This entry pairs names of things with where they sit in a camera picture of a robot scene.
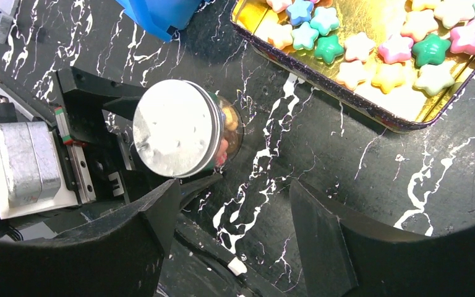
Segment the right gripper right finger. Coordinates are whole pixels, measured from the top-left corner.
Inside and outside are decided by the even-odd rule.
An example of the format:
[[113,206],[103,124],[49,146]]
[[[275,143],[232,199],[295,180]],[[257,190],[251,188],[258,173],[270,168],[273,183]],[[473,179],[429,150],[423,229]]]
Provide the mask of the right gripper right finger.
[[309,296],[475,296],[475,225],[429,237],[289,187]]

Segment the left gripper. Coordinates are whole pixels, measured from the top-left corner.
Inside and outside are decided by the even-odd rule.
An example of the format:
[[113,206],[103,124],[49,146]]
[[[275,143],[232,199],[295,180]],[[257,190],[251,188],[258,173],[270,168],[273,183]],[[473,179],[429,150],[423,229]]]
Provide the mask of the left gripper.
[[[110,131],[104,111],[133,120],[145,87],[100,77],[70,66],[53,74],[56,87],[56,131],[73,171],[69,182],[82,204],[139,199],[139,172],[127,136]],[[180,211],[202,191],[223,178],[221,173],[179,184],[173,210]]]

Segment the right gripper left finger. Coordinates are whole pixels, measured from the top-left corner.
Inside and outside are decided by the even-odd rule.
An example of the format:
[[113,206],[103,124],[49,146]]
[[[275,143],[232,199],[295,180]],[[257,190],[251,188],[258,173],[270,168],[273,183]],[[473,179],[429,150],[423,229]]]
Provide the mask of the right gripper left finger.
[[0,296],[152,296],[181,202],[170,179],[51,239],[0,239]]

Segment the white round jar lid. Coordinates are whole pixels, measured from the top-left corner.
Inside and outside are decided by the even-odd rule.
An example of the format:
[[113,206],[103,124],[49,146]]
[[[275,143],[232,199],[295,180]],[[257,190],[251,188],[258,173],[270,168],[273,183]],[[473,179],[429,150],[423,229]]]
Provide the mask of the white round jar lid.
[[134,145],[152,172],[186,178],[216,166],[225,116],[216,94],[188,80],[155,83],[139,100]]

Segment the clear glass jar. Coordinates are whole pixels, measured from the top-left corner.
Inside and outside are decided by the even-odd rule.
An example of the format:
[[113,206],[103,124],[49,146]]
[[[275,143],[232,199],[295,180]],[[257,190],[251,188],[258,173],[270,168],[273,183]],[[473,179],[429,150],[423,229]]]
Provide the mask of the clear glass jar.
[[238,109],[227,99],[210,93],[214,102],[219,106],[223,123],[223,135],[220,148],[215,155],[215,167],[222,167],[232,160],[242,144],[243,125]]

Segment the blue plastic candy bin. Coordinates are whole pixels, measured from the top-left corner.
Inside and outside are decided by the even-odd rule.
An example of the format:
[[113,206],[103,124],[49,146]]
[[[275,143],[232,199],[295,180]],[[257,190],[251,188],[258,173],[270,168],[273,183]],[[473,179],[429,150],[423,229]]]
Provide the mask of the blue plastic candy bin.
[[170,42],[196,12],[212,3],[202,0],[117,0],[124,13],[146,33]]

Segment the square tin of colourful candies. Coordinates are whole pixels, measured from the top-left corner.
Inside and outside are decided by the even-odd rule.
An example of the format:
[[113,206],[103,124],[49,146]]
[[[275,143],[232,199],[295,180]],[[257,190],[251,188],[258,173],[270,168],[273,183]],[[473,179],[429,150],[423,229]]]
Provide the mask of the square tin of colourful candies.
[[395,132],[426,128],[475,78],[475,1],[236,1],[261,56]]

